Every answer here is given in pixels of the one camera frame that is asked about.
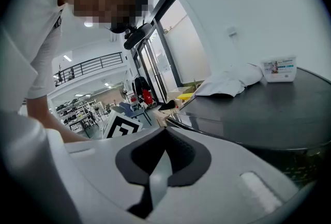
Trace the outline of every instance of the person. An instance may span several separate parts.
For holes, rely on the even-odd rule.
[[[76,142],[88,139],[62,125],[50,113],[47,102],[47,94],[55,89],[51,65],[61,36],[61,12],[67,4],[72,6],[75,16],[92,22],[111,23],[112,31],[121,33],[128,24],[134,23],[136,17],[141,15],[147,2],[146,0],[11,0],[0,24],[0,57],[8,60],[8,57],[14,56],[22,63],[19,63],[16,72],[5,74],[5,67],[0,70],[0,79],[5,78],[8,81],[8,86],[0,94],[0,109],[10,111],[19,107],[21,103],[13,102],[10,97],[24,96],[30,117],[40,121],[45,128],[59,131],[64,142]],[[20,78],[23,72],[26,75],[29,73],[29,77]],[[27,83],[31,84],[27,95],[22,95],[24,91],[20,90],[18,81],[21,81],[21,87]]]

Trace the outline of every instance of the ceiling light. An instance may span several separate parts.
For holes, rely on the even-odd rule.
[[[91,23],[91,22],[84,22],[84,25],[86,27],[92,27],[93,26],[93,23]]]
[[[67,61],[71,62],[71,59],[67,57],[67,55],[63,56]]]

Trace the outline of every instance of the metal railing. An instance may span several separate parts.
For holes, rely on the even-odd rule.
[[[74,78],[80,77],[84,74],[88,74],[99,69],[122,64],[123,60],[121,53],[122,52],[117,52],[105,56],[96,57],[59,71],[54,74],[54,76],[56,76],[56,78],[54,78],[55,86],[58,87],[63,83],[73,80]]]

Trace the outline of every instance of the wipes container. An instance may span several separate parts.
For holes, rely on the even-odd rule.
[[[296,56],[263,59],[262,72],[267,82],[292,82],[296,75]]]

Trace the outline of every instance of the white t-shirt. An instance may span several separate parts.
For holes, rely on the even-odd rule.
[[[0,109],[15,111],[24,93],[32,99],[55,89],[52,59],[61,27],[54,29],[54,24],[63,8],[57,0],[11,0],[0,24],[0,81],[9,82],[2,83],[9,87],[1,91],[5,98],[0,99]]]

